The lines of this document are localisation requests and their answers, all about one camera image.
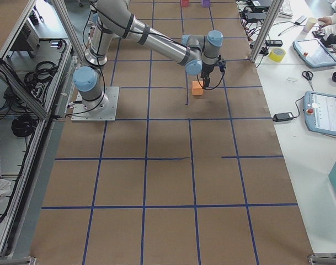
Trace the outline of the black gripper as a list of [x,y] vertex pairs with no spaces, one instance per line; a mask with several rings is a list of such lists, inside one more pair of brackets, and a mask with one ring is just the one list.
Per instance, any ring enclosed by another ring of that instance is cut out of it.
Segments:
[[226,70],[226,60],[221,56],[216,58],[204,58],[202,60],[202,70],[201,70],[201,78],[204,79],[204,87],[208,88],[210,84],[209,75],[214,71],[214,68],[217,67],[221,73],[225,73]]

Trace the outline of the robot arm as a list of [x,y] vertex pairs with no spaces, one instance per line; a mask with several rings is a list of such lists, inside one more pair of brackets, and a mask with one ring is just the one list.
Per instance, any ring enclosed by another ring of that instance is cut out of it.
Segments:
[[114,35],[132,39],[140,45],[185,67],[189,75],[202,79],[203,89],[210,89],[210,73],[215,67],[225,73],[226,63],[220,55],[223,34],[212,30],[207,35],[183,35],[177,42],[148,24],[139,21],[129,11],[129,1],[97,1],[94,9],[98,18],[91,44],[84,52],[86,66],[75,70],[73,82],[82,97],[84,112],[101,112],[108,101],[99,82],[104,79],[101,67],[107,62],[106,53]]

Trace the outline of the person hand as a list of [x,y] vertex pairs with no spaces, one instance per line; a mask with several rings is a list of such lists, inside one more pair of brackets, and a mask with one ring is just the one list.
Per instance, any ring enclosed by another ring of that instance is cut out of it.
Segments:
[[331,17],[322,17],[322,18],[318,18],[318,19],[317,19],[317,22],[318,22],[318,25],[319,25],[321,28],[324,28],[324,27],[327,27],[327,26],[333,24]]

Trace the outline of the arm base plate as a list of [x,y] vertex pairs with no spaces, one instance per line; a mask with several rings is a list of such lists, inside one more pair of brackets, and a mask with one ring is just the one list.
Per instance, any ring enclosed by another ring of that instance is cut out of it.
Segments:
[[88,102],[82,99],[80,92],[77,93],[76,100],[81,103],[73,108],[72,122],[99,122],[116,120],[116,111],[119,99],[119,87],[105,87],[105,93],[99,99]]

